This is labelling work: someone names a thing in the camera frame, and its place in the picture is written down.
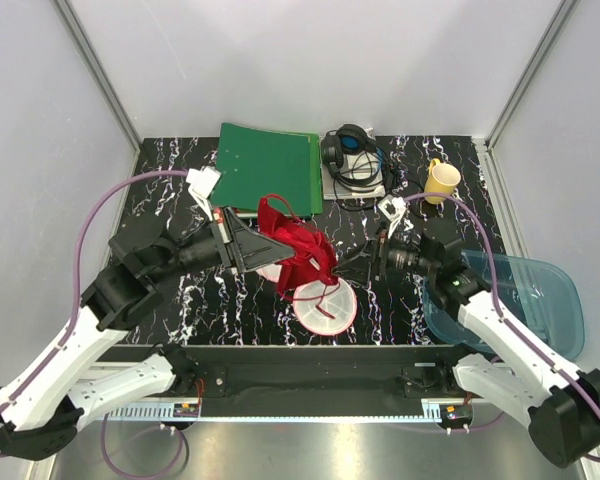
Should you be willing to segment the red bra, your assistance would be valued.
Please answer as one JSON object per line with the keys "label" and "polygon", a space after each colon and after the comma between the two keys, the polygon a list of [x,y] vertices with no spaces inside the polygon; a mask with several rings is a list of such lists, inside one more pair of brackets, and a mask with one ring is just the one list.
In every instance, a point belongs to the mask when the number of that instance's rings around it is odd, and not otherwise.
{"label": "red bra", "polygon": [[280,276],[277,280],[277,293],[287,301],[294,301],[292,295],[298,287],[314,281],[324,285],[323,293],[315,297],[316,309],[326,318],[334,319],[322,302],[328,286],[338,288],[338,278],[333,273],[337,260],[332,245],[326,235],[313,225],[295,215],[290,204],[278,194],[268,194],[259,201],[257,209],[259,232],[293,250],[291,258],[281,260]]}

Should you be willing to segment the white pink mesh laundry bag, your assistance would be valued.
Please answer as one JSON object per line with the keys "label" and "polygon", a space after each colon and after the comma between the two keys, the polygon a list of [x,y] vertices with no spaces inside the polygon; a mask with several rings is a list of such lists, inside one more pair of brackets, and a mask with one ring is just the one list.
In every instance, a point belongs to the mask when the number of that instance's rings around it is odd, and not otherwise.
{"label": "white pink mesh laundry bag", "polygon": [[337,285],[325,285],[320,280],[301,285],[293,292],[291,304],[301,326],[320,336],[343,333],[357,314],[357,296],[342,279]]}

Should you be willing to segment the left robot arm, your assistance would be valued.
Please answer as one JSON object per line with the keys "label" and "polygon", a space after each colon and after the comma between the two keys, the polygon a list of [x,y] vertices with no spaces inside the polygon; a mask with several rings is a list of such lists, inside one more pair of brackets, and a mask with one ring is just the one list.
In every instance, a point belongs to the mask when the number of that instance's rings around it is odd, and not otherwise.
{"label": "left robot arm", "polygon": [[255,271],[294,255],[292,247],[251,229],[230,208],[180,238],[154,219],[124,229],[109,246],[115,262],[79,295],[66,326],[19,377],[0,388],[0,458],[46,459],[121,406],[193,392],[198,364],[177,345],[162,346],[103,379],[86,384],[80,379],[162,303],[161,283],[216,266]]}

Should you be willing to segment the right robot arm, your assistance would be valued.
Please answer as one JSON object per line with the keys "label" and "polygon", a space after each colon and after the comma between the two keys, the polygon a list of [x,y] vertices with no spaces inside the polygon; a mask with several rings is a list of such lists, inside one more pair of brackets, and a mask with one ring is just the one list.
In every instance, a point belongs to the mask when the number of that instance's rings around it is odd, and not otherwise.
{"label": "right robot arm", "polygon": [[338,261],[336,275],[357,283],[393,273],[420,275],[434,305],[483,340],[504,362],[494,366],[470,353],[434,371],[446,396],[461,391],[489,401],[525,427],[553,465],[581,458],[600,462],[600,370],[585,372],[564,359],[501,302],[462,256],[463,241],[446,221],[425,224],[417,244],[395,240],[385,229]]}

